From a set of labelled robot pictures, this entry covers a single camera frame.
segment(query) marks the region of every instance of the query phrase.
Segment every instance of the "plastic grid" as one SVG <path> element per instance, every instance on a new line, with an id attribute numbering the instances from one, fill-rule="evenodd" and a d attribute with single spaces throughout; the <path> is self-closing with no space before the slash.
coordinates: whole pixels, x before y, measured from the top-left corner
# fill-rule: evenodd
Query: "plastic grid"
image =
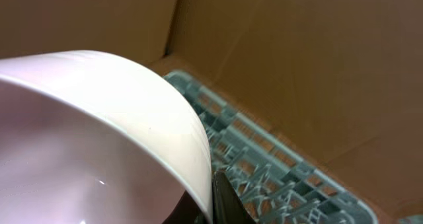
<path id="1" fill-rule="evenodd" d="M 183 71 L 165 76 L 199 115 L 213 170 L 224 170 L 258 223 L 377 224 L 374 212 Z"/>
<path id="2" fill-rule="evenodd" d="M 423 214 L 401 218 L 398 220 L 398 224 L 423 224 Z"/>

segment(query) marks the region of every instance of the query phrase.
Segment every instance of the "cardboard wall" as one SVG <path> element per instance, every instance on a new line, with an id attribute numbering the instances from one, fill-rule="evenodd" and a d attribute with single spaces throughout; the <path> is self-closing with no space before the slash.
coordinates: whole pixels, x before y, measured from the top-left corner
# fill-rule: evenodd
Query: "cardboard wall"
<path id="1" fill-rule="evenodd" d="M 423 213 L 422 9 L 421 0 L 180 0 L 170 49 L 398 218 Z"/>
<path id="2" fill-rule="evenodd" d="M 0 58 L 100 50 L 161 58 L 176 0 L 0 0 Z"/>

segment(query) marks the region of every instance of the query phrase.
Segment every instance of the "white bowl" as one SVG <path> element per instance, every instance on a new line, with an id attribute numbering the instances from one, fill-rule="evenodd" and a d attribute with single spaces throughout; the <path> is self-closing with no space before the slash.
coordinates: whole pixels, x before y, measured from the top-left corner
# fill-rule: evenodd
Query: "white bowl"
<path id="1" fill-rule="evenodd" d="M 212 220 L 208 140 L 160 76 L 92 51 L 0 60 L 0 223 Z"/>

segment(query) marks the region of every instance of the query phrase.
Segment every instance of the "brown cardboard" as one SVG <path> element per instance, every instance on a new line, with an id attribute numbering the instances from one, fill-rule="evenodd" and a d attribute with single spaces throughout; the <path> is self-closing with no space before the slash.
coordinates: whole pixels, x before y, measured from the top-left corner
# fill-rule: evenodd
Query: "brown cardboard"
<path id="1" fill-rule="evenodd" d="M 176 0 L 0 0 L 0 58 L 100 50 L 161 58 Z"/>
<path id="2" fill-rule="evenodd" d="M 180 0 L 170 49 L 396 219 L 423 213 L 421 8 Z"/>

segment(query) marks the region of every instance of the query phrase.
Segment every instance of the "black object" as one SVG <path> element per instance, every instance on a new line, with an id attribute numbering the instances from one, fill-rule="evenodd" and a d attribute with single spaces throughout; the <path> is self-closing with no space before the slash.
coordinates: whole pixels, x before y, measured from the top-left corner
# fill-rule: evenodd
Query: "black object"
<path id="1" fill-rule="evenodd" d="M 224 172 L 213 175 L 213 224 L 255 224 Z M 207 224 L 206 218 L 191 196 L 185 192 L 163 224 Z"/>

